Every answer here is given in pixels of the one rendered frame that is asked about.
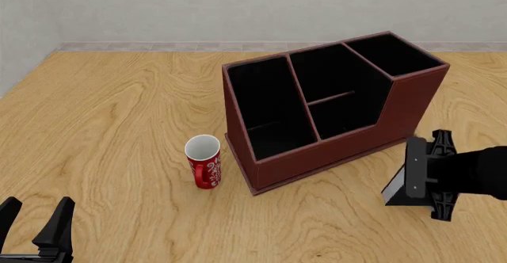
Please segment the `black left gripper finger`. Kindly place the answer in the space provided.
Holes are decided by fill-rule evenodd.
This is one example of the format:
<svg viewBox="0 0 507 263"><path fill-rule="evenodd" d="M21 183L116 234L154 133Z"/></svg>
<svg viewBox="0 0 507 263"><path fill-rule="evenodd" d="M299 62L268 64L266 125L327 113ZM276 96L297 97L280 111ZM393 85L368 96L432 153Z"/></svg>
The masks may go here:
<svg viewBox="0 0 507 263"><path fill-rule="evenodd" d="M13 196L7 198L0 205L0 242L6 240L6 236L21 210L21 206L22 202Z"/></svg>
<svg viewBox="0 0 507 263"><path fill-rule="evenodd" d="M32 240L39 253L73 253L71 227L75 202L68 196L61 199L51 218Z"/></svg>

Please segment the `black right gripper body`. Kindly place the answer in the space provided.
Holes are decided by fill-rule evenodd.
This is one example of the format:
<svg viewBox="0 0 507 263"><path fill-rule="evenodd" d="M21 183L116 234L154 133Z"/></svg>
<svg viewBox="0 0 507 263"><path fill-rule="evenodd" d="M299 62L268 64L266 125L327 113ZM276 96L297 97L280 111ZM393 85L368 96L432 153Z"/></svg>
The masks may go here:
<svg viewBox="0 0 507 263"><path fill-rule="evenodd" d="M457 154L452 141L452 132L443 129L433 131L433 141L427 143L427 181L426 192L432 208L431 218L450 222L452 213L459 198L459 193L444 191L437 180L436 162L450 155Z"/></svg>

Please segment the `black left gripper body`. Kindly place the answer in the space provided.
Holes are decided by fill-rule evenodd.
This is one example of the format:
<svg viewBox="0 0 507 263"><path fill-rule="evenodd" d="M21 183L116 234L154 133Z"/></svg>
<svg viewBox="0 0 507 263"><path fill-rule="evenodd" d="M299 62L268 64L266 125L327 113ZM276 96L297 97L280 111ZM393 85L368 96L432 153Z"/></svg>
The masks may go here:
<svg viewBox="0 0 507 263"><path fill-rule="evenodd" d="M0 254L0 263L72 263L74 257L62 250L41 250L38 254Z"/></svg>

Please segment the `red-brown desk caddy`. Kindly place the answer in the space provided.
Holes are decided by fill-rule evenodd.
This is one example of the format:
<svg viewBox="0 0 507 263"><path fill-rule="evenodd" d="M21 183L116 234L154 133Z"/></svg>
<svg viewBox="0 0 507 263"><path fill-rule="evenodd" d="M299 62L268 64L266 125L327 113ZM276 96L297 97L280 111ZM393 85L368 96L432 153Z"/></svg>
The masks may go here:
<svg viewBox="0 0 507 263"><path fill-rule="evenodd" d="M406 141L449 67L392 32L223 65L225 137L251 193Z"/></svg>

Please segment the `small flat plate on stalk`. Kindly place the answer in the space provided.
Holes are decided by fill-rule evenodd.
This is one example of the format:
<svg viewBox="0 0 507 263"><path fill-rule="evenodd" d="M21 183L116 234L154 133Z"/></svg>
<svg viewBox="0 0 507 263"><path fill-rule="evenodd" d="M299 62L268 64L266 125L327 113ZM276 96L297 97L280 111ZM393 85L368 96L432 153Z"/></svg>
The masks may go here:
<svg viewBox="0 0 507 263"><path fill-rule="evenodd" d="M417 136L406 142L405 190L409 198L425 198L427 181L426 140Z"/></svg>

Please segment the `red mug with white pattern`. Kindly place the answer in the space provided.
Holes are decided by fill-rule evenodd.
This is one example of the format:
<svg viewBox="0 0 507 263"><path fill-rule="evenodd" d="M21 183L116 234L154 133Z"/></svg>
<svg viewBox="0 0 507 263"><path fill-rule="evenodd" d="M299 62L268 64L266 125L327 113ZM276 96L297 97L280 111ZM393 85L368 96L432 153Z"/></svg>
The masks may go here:
<svg viewBox="0 0 507 263"><path fill-rule="evenodd" d="M220 141L212 135L197 135L185 144L185 156L199 189L213 189L221 182Z"/></svg>

